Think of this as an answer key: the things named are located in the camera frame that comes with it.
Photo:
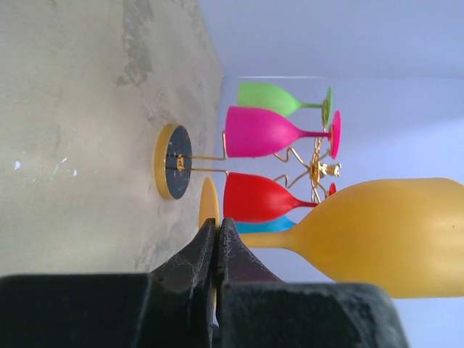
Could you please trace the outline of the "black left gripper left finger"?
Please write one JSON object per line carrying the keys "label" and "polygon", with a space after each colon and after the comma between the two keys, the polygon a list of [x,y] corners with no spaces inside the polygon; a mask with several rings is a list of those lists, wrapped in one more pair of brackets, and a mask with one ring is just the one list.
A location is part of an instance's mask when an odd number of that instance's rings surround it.
{"label": "black left gripper left finger", "polygon": [[211,347],[217,228],[148,273],[8,275],[3,347]]}

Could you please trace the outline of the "yellow wine glass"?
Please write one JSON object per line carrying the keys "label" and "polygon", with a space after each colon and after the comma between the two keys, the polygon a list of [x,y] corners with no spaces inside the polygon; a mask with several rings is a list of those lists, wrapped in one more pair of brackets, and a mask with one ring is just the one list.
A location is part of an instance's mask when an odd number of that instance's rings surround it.
{"label": "yellow wine glass", "polygon": [[338,283],[395,299],[463,295],[463,185],[448,178],[366,181],[337,191],[285,231],[244,233],[288,249]]}

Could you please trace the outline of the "blue wine glass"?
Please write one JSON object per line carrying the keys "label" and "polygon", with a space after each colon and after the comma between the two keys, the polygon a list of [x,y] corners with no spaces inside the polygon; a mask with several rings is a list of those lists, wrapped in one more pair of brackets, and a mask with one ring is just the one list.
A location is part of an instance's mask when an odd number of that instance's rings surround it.
{"label": "blue wine glass", "polygon": [[273,233],[286,231],[296,225],[285,215],[264,223],[235,222],[239,233]]}

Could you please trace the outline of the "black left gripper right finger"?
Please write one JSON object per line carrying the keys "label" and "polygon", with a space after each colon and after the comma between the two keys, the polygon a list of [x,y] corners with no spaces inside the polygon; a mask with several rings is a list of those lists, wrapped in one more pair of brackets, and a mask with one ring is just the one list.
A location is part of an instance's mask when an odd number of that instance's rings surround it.
{"label": "black left gripper right finger", "polygon": [[226,218],[219,235],[222,347],[408,347],[393,302],[366,283],[287,283]]}

